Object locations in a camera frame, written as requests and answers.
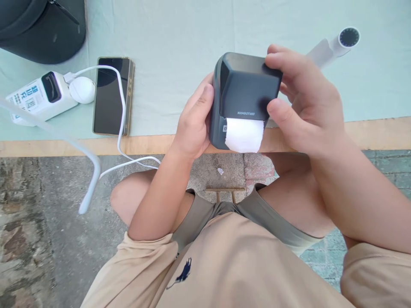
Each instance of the black case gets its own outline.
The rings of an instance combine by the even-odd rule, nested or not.
[[[84,0],[1,0],[0,48],[42,64],[70,59],[86,38]]]
[[[228,150],[226,118],[262,120],[266,126],[267,105],[278,96],[283,73],[269,68],[264,61],[239,53],[226,53],[218,60],[209,132],[210,142],[216,148]]]

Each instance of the concrete floor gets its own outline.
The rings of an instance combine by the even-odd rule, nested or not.
[[[409,151],[366,155],[411,196]],[[125,161],[118,156],[101,159],[103,169]],[[78,205],[92,174],[86,157],[0,159],[0,307],[78,307],[126,231],[110,208],[110,192],[122,178],[144,169],[130,165],[108,174],[99,182],[89,211],[79,216]],[[194,163],[189,187],[215,201],[206,187],[246,187],[249,193],[254,183],[269,184],[275,178],[270,160],[259,154],[207,154]],[[237,200],[245,195],[238,193]],[[222,201],[230,200],[229,193],[222,195]],[[35,228],[30,225],[33,220]],[[16,234],[23,234],[23,239]],[[19,248],[22,243],[25,249]],[[336,230],[301,258],[339,290],[344,254],[344,241]]]

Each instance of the plywood board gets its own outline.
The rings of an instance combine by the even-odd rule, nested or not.
[[[349,136],[363,150],[411,149],[411,117],[357,121],[345,124]],[[174,135],[132,136],[122,142],[122,149],[129,155],[164,154],[173,142]],[[116,138],[85,139],[82,142],[97,155],[118,155]],[[264,132],[260,152],[293,151],[278,128]],[[209,146],[206,153],[230,153]],[[65,141],[2,141],[0,157],[41,157],[84,155]]]

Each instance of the smartphone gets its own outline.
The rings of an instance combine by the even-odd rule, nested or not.
[[[121,75],[122,91],[125,98],[126,117],[123,136],[130,129],[131,94],[133,90],[134,63],[130,58],[101,57],[98,65],[116,68]],[[119,82],[115,71],[106,68],[97,70],[94,102],[93,133],[118,136],[121,125],[122,104]]]

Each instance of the printer brand text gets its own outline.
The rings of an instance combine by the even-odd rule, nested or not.
[[[243,116],[251,116],[251,115],[253,116],[256,113],[246,113],[246,112],[243,112],[243,111],[238,111],[237,114],[240,114],[240,115],[243,115]]]

